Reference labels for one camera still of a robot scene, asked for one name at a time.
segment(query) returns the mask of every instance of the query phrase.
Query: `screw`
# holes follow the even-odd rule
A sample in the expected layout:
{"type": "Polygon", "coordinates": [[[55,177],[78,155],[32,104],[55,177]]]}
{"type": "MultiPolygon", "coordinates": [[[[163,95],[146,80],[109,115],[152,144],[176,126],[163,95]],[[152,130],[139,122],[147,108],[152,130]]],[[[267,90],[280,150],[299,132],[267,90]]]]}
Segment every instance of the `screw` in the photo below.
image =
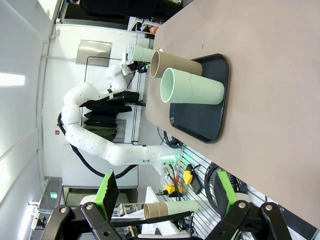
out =
{"type": "Polygon", "coordinates": [[[265,206],[265,209],[267,209],[268,211],[272,210],[272,206],[270,204],[268,204],[267,206],[265,206]]]}
{"type": "Polygon", "coordinates": [[[244,209],[246,207],[246,204],[244,202],[239,203],[239,208],[244,209]]]}
{"type": "Polygon", "coordinates": [[[89,204],[89,205],[87,205],[85,208],[86,208],[87,210],[91,210],[91,209],[92,209],[92,205],[89,204]]]}

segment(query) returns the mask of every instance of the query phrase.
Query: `green exit sign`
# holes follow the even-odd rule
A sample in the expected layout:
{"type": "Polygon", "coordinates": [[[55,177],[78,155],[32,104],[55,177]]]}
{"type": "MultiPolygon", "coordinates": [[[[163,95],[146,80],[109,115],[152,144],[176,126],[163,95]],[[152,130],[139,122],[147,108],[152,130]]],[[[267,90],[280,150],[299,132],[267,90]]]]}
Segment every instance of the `green exit sign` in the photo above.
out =
{"type": "Polygon", "coordinates": [[[50,192],[50,198],[57,199],[58,194],[56,192],[50,192]]]}

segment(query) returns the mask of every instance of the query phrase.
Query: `black tray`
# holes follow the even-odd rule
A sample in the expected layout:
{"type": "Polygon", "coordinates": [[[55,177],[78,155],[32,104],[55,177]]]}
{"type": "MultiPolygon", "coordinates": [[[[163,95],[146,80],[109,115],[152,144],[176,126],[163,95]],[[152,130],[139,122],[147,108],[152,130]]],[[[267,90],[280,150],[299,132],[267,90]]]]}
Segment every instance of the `black tray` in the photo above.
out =
{"type": "Polygon", "coordinates": [[[170,123],[182,132],[204,143],[215,142],[220,134],[228,89],[229,65],[222,54],[194,59],[201,63],[202,77],[224,85],[223,101],[218,105],[171,103],[170,123]]]}

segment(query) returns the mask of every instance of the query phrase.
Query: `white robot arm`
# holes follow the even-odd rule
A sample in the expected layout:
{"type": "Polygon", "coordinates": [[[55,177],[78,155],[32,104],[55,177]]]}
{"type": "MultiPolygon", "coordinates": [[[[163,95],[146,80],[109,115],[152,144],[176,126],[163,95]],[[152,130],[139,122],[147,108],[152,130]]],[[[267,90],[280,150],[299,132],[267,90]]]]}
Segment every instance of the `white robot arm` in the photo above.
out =
{"type": "Polygon", "coordinates": [[[89,100],[101,100],[107,97],[111,99],[113,94],[121,93],[127,88],[121,65],[109,67],[106,75],[110,81],[110,89],[99,92],[89,83],[81,83],[64,96],[61,119],[66,126],[66,140],[78,149],[106,159],[112,165],[151,164],[160,175],[166,175],[168,164],[172,166],[175,164],[175,149],[166,145],[116,145],[81,127],[82,104],[89,100]]]}

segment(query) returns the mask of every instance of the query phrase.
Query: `person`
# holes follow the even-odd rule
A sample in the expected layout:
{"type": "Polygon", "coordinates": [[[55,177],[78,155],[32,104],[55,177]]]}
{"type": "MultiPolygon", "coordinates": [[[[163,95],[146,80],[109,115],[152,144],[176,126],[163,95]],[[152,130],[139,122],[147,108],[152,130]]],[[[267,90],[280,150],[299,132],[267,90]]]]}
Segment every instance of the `person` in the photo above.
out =
{"type": "Polygon", "coordinates": [[[162,21],[183,8],[170,0],[67,0],[67,3],[80,5],[89,16],[155,18],[162,21]]]}

